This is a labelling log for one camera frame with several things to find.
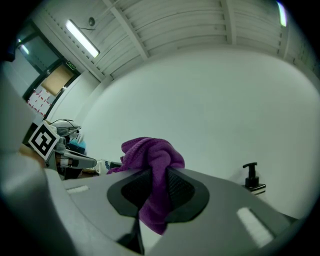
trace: soap dispenser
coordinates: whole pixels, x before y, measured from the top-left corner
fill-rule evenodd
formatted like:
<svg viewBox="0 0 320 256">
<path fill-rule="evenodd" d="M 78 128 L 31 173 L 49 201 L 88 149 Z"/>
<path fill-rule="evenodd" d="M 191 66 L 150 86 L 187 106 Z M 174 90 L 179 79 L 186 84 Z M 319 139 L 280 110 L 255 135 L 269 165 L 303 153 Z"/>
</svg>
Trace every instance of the soap dispenser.
<svg viewBox="0 0 320 256">
<path fill-rule="evenodd" d="M 245 178 L 245 187 L 253 195 L 260 197 L 266 192 L 266 184 L 259 184 L 259 177 L 256 176 L 256 166 L 257 162 L 250 162 L 243 166 L 243 168 L 249 167 L 249 176 Z"/>
</svg>

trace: glass door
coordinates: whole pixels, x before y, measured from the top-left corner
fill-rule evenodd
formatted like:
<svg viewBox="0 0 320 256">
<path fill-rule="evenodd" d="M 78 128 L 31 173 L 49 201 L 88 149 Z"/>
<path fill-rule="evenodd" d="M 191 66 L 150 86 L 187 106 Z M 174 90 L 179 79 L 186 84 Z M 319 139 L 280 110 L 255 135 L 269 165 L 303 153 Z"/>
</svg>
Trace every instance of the glass door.
<svg viewBox="0 0 320 256">
<path fill-rule="evenodd" d="M 33 123 L 39 125 L 80 73 L 66 64 L 67 60 L 32 21 L 28 21 L 17 34 L 16 59 L 17 57 L 23 59 L 25 66 L 28 66 L 28 69 L 20 72 L 29 81 L 28 88 L 24 89 L 23 99 L 36 114 Z"/>
</svg>

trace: cable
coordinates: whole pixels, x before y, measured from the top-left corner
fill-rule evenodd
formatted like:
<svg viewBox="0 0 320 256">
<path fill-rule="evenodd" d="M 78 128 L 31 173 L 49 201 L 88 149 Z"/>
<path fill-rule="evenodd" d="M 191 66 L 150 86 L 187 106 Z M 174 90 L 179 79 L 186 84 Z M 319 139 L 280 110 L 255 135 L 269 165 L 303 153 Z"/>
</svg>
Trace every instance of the cable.
<svg viewBox="0 0 320 256">
<path fill-rule="evenodd" d="M 85 27 L 79 27 L 81 30 L 95 30 L 95 29 L 90 29 L 90 28 L 85 28 Z"/>
<path fill-rule="evenodd" d="M 73 128 L 76 128 L 71 122 L 69 122 L 69 121 L 74 122 L 73 120 L 70 120 L 70 119 L 57 119 L 57 120 L 55 120 L 54 122 L 49 123 L 49 125 L 52 125 L 52 124 L 55 123 L 56 121 L 67 121 L 70 125 L 72 125 Z"/>
</svg>

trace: white wall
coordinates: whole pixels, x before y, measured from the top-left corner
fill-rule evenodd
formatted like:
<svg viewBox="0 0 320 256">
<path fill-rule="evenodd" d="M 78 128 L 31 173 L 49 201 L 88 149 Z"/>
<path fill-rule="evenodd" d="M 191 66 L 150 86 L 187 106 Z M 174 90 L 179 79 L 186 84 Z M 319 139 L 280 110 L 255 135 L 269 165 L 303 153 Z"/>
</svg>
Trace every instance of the white wall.
<svg viewBox="0 0 320 256">
<path fill-rule="evenodd" d="M 90 109 L 92 108 L 93 104 L 97 101 L 100 95 L 104 92 L 104 90 L 110 85 L 112 80 L 110 77 L 106 77 L 102 82 L 94 89 L 94 91 L 90 94 L 89 97 L 85 99 L 83 102 L 82 107 L 80 108 L 78 114 L 76 115 L 74 121 L 77 124 L 82 124 L 86 119 Z"/>
<path fill-rule="evenodd" d="M 262 53 L 207 48 L 151 59 L 103 92 L 82 131 L 89 156 L 119 161 L 123 142 L 162 138 L 186 168 L 240 184 L 242 165 L 258 162 L 267 200 L 292 217 L 318 195 L 319 93 Z"/>
<path fill-rule="evenodd" d="M 47 119 L 51 122 L 58 119 L 75 120 L 83 104 L 86 103 L 99 83 L 100 81 L 89 71 L 83 72 L 59 97 Z"/>
<path fill-rule="evenodd" d="M 9 80 L 21 97 L 39 76 L 39 73 L 26 60 L 19 49 L 15 50 L 15 60 L 13 62 L 4 61 L 1 64 L 0 73 Z"/>
</svg>

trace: gray surface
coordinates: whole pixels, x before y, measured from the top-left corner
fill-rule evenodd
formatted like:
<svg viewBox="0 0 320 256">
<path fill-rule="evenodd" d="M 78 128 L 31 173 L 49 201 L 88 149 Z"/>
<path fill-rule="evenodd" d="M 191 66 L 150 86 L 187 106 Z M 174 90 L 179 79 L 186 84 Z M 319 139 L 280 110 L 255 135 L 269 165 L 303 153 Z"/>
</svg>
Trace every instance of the gray surface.
<svg viewBox="0 0 320 256">
<path fill-rule="evenodd" d="M 149 255 L 259 253 L 237 216 L 242 207 L 250 208 L 273 235 L 288 231 L 285 217 L 243 187 L 195 171 L 180 171 L 208 188 L 209 202 L 194 220 L 169 224 Z M 115 242 L 132 230 L 134 219 L 120 216 L 107 200 L 108 188 L 135 172 L 61 181 L 56 171 L 43 172 L 33 159 L 9 155 L 1 158 L 1 195 L 51 255 L 137 255 Z M 89 190 L 68 194 L 67 189 L 82 185 Z"/>
<path fill-rule="evenodd" d="M 242 207 L 249 207 L 276 236 L 290 226 L 280 213 L 243 187 L 192 170 L 180 171 L 208 188 L 208 205 L 192 221 L 168 224 L 150 255 L 234 256 L 254 252 L 258 248 L 237 216 Z"/>
<path fill-rule="evenodd" d="M 0 153 L 17 152 L 35 114 L 0 73 Z"/>
<path fill-rule="evenodd" d="M 68 179 L 63 184 L 66 189 L 83 185 L 89 187 L 89 190 L 70 194 L 70 197 L 86 218 L 102 233 L 116 241 L 131 232 L 135 219 L 119 215 L 109 203 L 107 191 L 115 182 L 136 172 L 128 170 L 91 178 Z"/>
<path fill-rule="evenodd" d="M 136 255 L 136 253 L 106 237 L 100 229 L 89 221 L 91 218 L 86 218 L 79 211 L 56 171 L 46 169 L 45 174 L 56 211 L 79 255 Z M 108 221 L 107 213 L 105 216 L 101 215 L 99 219 L 101 221 Z"/>
</svg>

